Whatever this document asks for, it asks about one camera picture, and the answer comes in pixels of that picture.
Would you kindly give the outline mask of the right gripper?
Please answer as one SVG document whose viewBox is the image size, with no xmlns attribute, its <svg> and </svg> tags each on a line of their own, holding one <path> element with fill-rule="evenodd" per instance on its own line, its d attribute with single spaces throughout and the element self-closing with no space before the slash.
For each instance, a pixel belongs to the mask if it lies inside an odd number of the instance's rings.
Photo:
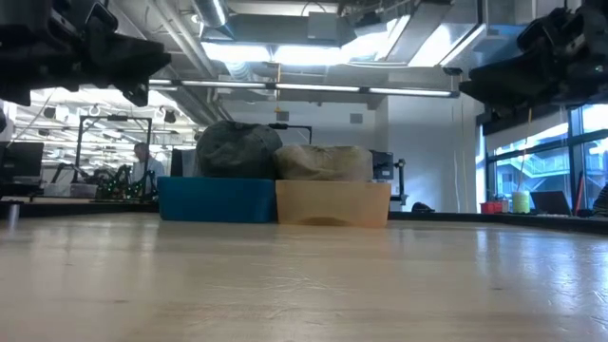
<svg viewBox="0 0 608 342">
<path fill-rule="evenodd" d="M 548 45 L 545 50 L 478 66 L 460 82 L 459 90 L 484 105 L 485 120 L 547 115 L 546 104 L 534 105 L 522 98 L 543 97 L 545 103 L 566 106 L 608 103 L 608 41 Z"/>
</svg>

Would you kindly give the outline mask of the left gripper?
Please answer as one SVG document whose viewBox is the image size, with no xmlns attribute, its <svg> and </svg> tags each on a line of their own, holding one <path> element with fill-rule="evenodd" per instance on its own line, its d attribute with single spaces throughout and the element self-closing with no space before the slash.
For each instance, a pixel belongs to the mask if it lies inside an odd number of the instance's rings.
<svg viewBox="0 0 608 342">
<path fill-rule="evenodd" d="M 163 44 L 132 37 L 103 39 L 103 23 L 90 21 L 73 35 L 61 26 L 39 35 L 25 25 L 0 25 L 0 100 L 30 105 L 30 92 L 46 87 L 76 91 L 108 82 L 137 107 L 148 106 L 149 80 L 172 57 Z"/>
</svg>

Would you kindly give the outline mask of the dark green baseball cap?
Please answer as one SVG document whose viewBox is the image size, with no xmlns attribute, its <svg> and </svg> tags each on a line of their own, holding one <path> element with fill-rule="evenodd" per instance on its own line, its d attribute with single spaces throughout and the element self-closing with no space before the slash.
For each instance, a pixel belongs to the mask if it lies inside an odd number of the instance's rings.
<svg viewBox="0 0 608 342">
<path fill-rule="evenodd" d="M 274 153 L 282 146 L 281 138 L 268 125 L 213 123 L 198 138 L 199 171 L 210 178 L 274 180 Z"/>
</svg>

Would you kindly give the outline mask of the tan baseball cap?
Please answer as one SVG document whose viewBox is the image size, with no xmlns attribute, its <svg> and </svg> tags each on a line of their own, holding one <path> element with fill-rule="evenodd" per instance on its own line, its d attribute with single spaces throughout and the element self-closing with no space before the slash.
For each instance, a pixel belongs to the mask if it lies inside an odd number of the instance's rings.
<svg viewBox="0 0 608 342">
<path fill-rule="evenodd" d="M 286 145 L 274 153 L 278 176 L 292 181 L 372 181 L 372 153 L 360 146 Z"/>
</svg>

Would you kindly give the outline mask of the monitor on black arm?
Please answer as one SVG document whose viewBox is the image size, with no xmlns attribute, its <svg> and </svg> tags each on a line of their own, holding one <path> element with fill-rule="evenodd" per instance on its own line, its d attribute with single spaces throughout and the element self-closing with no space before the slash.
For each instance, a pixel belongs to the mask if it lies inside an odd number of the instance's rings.
<svg viewBox="0 0 608 342">
<path fill-rule="evenodd" d="M 407 204 L 408 195 L 405 193 L 405 166 L 404 159 L 394 160 L 390 152 L 371 151 L 372 179 L 376 182 L 389 182 L 394 178 L 398 180 L 398 194 L 390 197 L 391 201 L 399 202 L 402 206 Z"/>
</svg>

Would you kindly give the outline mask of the person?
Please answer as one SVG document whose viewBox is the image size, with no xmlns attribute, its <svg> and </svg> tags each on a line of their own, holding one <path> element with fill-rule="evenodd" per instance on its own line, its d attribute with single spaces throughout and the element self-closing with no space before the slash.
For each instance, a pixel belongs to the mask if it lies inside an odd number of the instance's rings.
<svg viewBox="0 0 608 342">
<path fill-rule="evenodd" d="M 132 166 L 131 183 L 144 181 L 142 194 L 149 197 L 157 185 L 157 178 L 165 175 L 164 166 L 151 156 L 148 145 L 144 142 L 134 145 L 134 154 L 136 161 Z"/>
</svg>

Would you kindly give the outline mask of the background robot arms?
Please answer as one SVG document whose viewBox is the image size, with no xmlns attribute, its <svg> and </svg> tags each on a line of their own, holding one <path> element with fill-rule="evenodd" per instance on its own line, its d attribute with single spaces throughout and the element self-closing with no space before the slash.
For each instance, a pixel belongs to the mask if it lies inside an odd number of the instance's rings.
<svg viewBox="0 0 608 342">
<path fill-rule="evenodd" d="M 122 165 L 114 174 L 105 170 L 108 178 L 99 178 L 96 192 L 97 200 L 135 200 L 151 201 L 158 196 L 155 185 L 155 172 L 144 171 L 138 180 L 132 180 L 131 167 Z"/>
</svg>

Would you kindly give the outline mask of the light green cup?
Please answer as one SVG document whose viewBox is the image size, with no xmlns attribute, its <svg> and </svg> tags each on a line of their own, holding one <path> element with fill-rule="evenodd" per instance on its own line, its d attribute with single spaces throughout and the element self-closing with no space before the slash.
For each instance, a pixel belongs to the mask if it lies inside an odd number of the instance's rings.
<svg viewBox="0 0 608 342">
<path fill-rule="evenodd" d="M 512 193 L 512 212 L 514 214 L 529 214 L 530 207 L 530 193 L 528 191 Z"/>
</svg>

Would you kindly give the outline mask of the dark laptop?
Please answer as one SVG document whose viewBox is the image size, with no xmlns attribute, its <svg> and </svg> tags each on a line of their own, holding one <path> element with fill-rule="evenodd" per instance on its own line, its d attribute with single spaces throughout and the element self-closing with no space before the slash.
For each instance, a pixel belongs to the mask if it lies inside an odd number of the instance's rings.
<svg viewBox="0 0 608 342">
<path fill-rule="evenodd" d="M 570 217 L 571 208 L 562 191 L 532 192 L 531 199 L 537 214 Z"/>
</svg>

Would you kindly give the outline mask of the white storage bins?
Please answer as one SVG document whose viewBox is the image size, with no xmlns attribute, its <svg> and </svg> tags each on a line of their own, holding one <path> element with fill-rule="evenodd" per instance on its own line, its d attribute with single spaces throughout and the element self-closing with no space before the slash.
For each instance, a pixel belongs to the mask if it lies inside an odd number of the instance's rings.
<svg viewBox="0 0 608 342">
<path fill-rule="evenodd" d="M 86 183 L 48 183 L 44 187 L 45 197 L 94 199 L 98 186 Z"/>
</svg>

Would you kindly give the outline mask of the black computer monitor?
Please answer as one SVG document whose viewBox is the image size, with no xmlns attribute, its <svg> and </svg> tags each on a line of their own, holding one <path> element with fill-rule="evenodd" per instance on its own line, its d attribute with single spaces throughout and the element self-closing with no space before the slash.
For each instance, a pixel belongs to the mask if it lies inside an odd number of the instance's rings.
<svg viewBox="0 0 608 342">
<path fill-rule="evenodd" d="M 42 142 L 0 142 L 0 182 L 41 179 Z"/>
</svg>

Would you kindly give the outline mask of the grey ceiling box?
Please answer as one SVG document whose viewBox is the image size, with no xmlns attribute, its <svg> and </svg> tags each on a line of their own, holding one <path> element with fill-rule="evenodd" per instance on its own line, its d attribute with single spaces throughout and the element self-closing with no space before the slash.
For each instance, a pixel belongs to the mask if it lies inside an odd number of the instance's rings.
<svg viewBox="0 0 608 342">
<path fill-rule="evenodd" d="M 338 37 L 338 24 L 335 14 L 309 12 L 307 37 L 312 40 L 335 41 Z"/>
</svg>

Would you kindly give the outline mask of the translucent orange plastic bin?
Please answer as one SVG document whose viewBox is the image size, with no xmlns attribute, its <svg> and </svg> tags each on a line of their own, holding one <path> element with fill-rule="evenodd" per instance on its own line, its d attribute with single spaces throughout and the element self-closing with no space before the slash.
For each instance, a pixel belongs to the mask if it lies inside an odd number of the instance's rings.
<svg viewBox="0 0 608 342">
<path fill-rule="evenodd" d="M 277 180 L 280 224 L 384 228 L 390 210 L 388 183 Z"/>
</svg>

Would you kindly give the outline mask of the silver ceiling duct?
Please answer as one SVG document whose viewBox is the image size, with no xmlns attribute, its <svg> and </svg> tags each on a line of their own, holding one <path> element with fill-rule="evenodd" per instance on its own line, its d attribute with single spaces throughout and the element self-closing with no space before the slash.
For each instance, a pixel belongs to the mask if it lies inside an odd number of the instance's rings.
<svg viewBox="0 0 608 342">
<path fill-rule="evenodd" d="M 219 28 L 227 24 L 229 9 L 225 0 L 191 0 L 201 22 L 209 28 Z"/>
</svg>

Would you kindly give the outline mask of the black aluminium table frame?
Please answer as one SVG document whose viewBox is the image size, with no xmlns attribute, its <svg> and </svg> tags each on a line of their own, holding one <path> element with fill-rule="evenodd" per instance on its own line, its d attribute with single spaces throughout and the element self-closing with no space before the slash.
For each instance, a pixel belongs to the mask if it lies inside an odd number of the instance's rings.
<svg viewBox="0 0 608 342">
<path fill-rule="evenodd" d="M 157 204 L 118 202 L 29 203 L 18 200 L 3 200 L 0 201 L 0 219 L 6 219 L 8 217 L 12 205 L 15 205 L 20 210 L 19 216 L 23 218 L 50 218 L 118 213 L 159 213 Z M 511 214 L 419 214 L 410 212 L 389 212 L 388 219 L 401 221 L 498 223 L 608 237 L 608 218 L 566 218 Z"/>
</svg>

